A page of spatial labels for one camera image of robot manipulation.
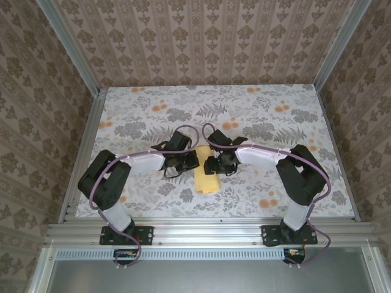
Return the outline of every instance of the table surface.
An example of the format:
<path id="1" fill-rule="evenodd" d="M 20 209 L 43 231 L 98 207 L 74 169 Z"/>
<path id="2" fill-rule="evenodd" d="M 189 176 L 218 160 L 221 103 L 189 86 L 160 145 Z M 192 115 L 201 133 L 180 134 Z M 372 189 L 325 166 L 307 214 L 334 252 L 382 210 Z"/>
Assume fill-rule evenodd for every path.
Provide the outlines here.
<path id="1" fill-rule="evenodd" d="M 353 217 L 352 204 L 313 85 L 198 85 L 110 88 L 91 161 L 104 149 L 115 154 L 148 150 L 169 139 L 180 125 L 199 131 L 210 122 L 227 137 L 244 136 L 274 148 L 306 145 L 331 183 L 317 203 L 318 217 Z M 183 132 L 193 138 L 190 129 Z M 203 139 L 199 145 L 206 145 Z M 239 165 L 219 175 L 221 189 L 198 194 L 193 172 L 165 179 L 163 172 L 129 177 L 120 201 L 133 217 L 283 217 L 289 198 L 277 173 Z M 96 217 L 80 198 L 78 217 Z"/>

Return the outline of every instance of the wall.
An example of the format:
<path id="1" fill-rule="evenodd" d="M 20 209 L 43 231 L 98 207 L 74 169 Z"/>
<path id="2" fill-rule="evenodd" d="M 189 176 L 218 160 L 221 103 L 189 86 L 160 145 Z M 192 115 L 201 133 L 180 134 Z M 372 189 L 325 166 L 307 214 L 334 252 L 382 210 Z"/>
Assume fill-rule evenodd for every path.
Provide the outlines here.
<path id="1" fill-rule="evenodd" d="M 352 0 L 55 0 L 101 87 L 312 83 Z"/>
<path id="2" fill-rule="evenodd" d="M 372 1 L 321 96 L 360 214 L 391 272 L 391 1 Z"/>
<path id="3" fill-rule="evenodd" d="M 0 1 L 0 292 L 34 273 L 91 99 L 36 2 Z"/>

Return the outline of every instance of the aluminum frame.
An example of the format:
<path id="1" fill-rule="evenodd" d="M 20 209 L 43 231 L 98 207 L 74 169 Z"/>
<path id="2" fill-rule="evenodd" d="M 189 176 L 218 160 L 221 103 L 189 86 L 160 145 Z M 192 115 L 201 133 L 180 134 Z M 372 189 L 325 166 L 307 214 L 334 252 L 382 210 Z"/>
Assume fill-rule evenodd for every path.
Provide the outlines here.
<path id="1" fill-rule="evenodd" d="M 360 218 L 359 210 L 357 209 L 356 201 L 354 200 L 353 193 L 352 193 L 352 190 L 350 188 L 349 181 L 348 181 L 348 176 L 346 175 L 345 168 L 343 166 L 342 159 L 341 159 L 341 156 L 340 156 L 340 152 L 338 150 L 337 143 L 335 141 L 334 135 L 333 135 L 332 130 L 331 130 L 330 121 L 329 121 L 329 118 L 327 117 L 322 97 L 321 97 L 319 91 L 316 91 L 316 95 L 318 96 L 318 101 L 319 101 L 319 104 L 320 104 L 320 108 L 322 109 L 322 114 L 323 114 L 323 117 L 324 117 L 324 121 L 326 122 L 327 130 L 329 131 L 329 135 L 330 135 L 330 138 L 331 138 L 332 146 L 334 147 L 334 150 L 335 150 L 335 156 L 337 157 L 337 161 L 338 161 L 338 164 L 340 166 L 341 173 L 342 173 L 342 178 L 343 178 L 343 181 L 345 182 L 346 190 L 348 191 L 350 203 L 352 204 L 353 213 L 354 213 L 354 219 L 357 222 L 360 222 L 361 218 Z"/>
<path id="2" fill-rule="evenodd" d="M 348 16 L 340 28 L 327 56 L 324 59 L 321 68 L 316 75 L 314 80 L 314 85 L 317 91 L 321 91 L 322 87 L 326 83 L 331 71 L 334 69 L 335 64 L 337 64 L 338 59 L 340 58 L 343 50 L 345 50 L 348 45 L 350 38 L 356 27 L 358 26 L 360 20 L 362 19 L 364 13 L 367 11 L 367 8 L 371 0 L 357 0 L 354 1 Z"/>
<path id="3" fill-rule="evenodd" d="M 266 247 L 262 243 L 262 225 L 278 225 L 281 218 L 260 219 L 146 219 L 135 218 L 138 225 L 154 226 L 153 246 L 164 248 L 227 248 Z M 369 223 L 357 223 L 351 219 L 314 218 L 312 223 L 332 238 L 332 247 L 375 246 L 376 239 Z M 44 247 L 87 248 L 99 247 L 102 219 L 71 220 L 64 224 L 50 225 Z M 327 239 L 318 235 L 323 247 Z"/>
<path id="4" fill-rule="evenodd" d="M 106 101 L 107 94 L 108 89 L 101 89 L 98 97 L 92 101 L 86 128 L 84 129 L 78 155 L 68 183 L 67 192 L 65 193 L 64 203 L 62 204 L 60 211 L 59 223 L 64 221 L 68 205 L 71 203 L 79 203 L 81 192 L 78 190 L 78 181 L 84 170 L 87 170 L 90 162 L 91 152 L 95 137 L 97 136 L 100 117 L 104 109 L 104 102 Z"/>
<path id="5" fill-rule="evenodd" d="M 107 92 L 107 89 L 102 89 L 98 98 L 93 102 L 59 217 L 59 224 L 50 225 L 48 228 L 44 248 L 32 280 L 30 293 L 46 292 L 58 248 L 88 248 L 89 250 L 102 248 L 99 245 L 99 237 L 101 227 L 105 225 L 104 221 L 97 217 L 76 217 L 76 210 L 81 195 L 77 189 L 78 178 L 81 176 L 81 172 L 88 166 Z M 333 146 L 337 150 L 319 95 L 318 99 L 326 119 Z M 355 219 L 359 221 L 357 208 L 351 197 L 351 190 L 338 153 L 337 159 L 348 188 Z M 260 227 L 262 225 L 278 225 L 281 218 L 135 218 L 134 220 L 138 225 L 152 225 L 155 227 L 153 248 L 157 250 L 166 248 L 178 250 L 183 248 L 206 250 L 209 248 L 248 248 L 256 250 L 266 248 L 262 243 Z M 312 223 L 321 231 L 330 235 L 332 247 L 361 247 L 366 257 L 370 253 L 374 261 L 367 263 L 367 266 L 372 282 L 374 282 L 374 287 L 377 284 L 376 288 L 379 288 L 378 290 L 381 288 L 389 289 L 389 279 L 387 274 L 384 274 L 384 263 L 379 256 L 378 249 L 373 248 L 376 246 L 376 238 L 369 223 L 355 222 L 350 217 L 315 217 Z M 309 246 L 323 247 L 327 240 L 322 235 L 318 235 L 318 241 L 317 245 Z M 108 246 L 107 248 L 124 247 Z"/>
<path id="6" fill-rule="evenodd" d="M 69 32 L 67 25 L 61 17 L 61 12 L 52 0 L 37 0 L 37 2 L 90 90 L 91 95 L 96 98 L 99 93 L 100 83 L 90 68 L 88 58 L 84 57 L 78 47 L 78 43 Z"/>

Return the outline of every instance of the yellow cloth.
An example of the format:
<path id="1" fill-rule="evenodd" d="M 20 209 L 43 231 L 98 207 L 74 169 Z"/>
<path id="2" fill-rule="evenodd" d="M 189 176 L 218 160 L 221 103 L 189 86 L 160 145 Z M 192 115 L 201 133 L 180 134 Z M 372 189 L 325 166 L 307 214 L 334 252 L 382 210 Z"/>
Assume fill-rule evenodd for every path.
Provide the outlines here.
<path id="1" fill-rule="evenodd" d="M 195 191 L 202 191 L 207 194 L 208 192 L 220 190 L 217 174 L 205 175 L 203 170 L 206 159 L 208 159 L 209 156 L 213 156 L 212 150 L 209 146 L 205 145 L 196 148 L 195 151 L 197 152 L 197 158 L 200 162 L 199 167 L 194 169 Z"/>

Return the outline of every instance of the black joint housing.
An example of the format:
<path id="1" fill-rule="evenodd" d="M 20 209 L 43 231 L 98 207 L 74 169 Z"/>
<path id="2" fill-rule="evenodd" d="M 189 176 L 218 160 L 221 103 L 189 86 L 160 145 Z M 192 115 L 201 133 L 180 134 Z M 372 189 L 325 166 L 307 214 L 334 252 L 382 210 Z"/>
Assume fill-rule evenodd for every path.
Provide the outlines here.
<path id="1" fill-rule="evenodd" d="M 110 162 L 115 159 L 115 155 L 108 151 L 101 151 L 90 164 L 78 183 L 78 189 L 90 198 L 92 187 L 96 183 L 99 175 Z M 121 161 L 116 162 L 108 172 L 108 178 L 102 178 L 93 196 L 93 202 L 102 210 L 111 208 L 121 196 L 123 187 L 128 179 L 131 167 Z"/>
<path id="2" fill-rule="evenodd" d="M 191 144 L 191 138 L 174 131 L 168 142 L 162 142 L 159 145 L 151 146 L 158 151 L 183 151 Z M 192 170 L 200 165 L 196 151 L 192 150 L 182 154 L 163 154 L 164 160 L 162 170 L 175 167 L 178 174 Z"/>
<path id="3" fill-rule="evenodd" d="M 310 161 L 326 173 L 305 146 L 297 145 L 291 149 L 291 153 Z M 315 195 L 326 185 L 322 175 L 295 158 L 287 156 L 280 160 L 276 167 L 288 196 L 299 205 L 309 206 Z M 303 170 L 299 172 L 298 167 L 302 167 Z"/>
<path id="4" fill-rule="evenodd" d="M 209 137 L 208 140 L 215 143 L 216 145 L 240 145 L 247 139 L 245 137 L 237 137 L 235 140 L 226 137 L 220 130 L 215 130 Z M 210 145 L 210 148 L 220 152 L 219 157 L 209 157 L 204 165 L 203 169 L 206 175 L 226 174 L 232 175 L 236 172 L 239 160 L 236 157 L 235 151 L 237 148 L 219 148 L 217 146 Z"/>

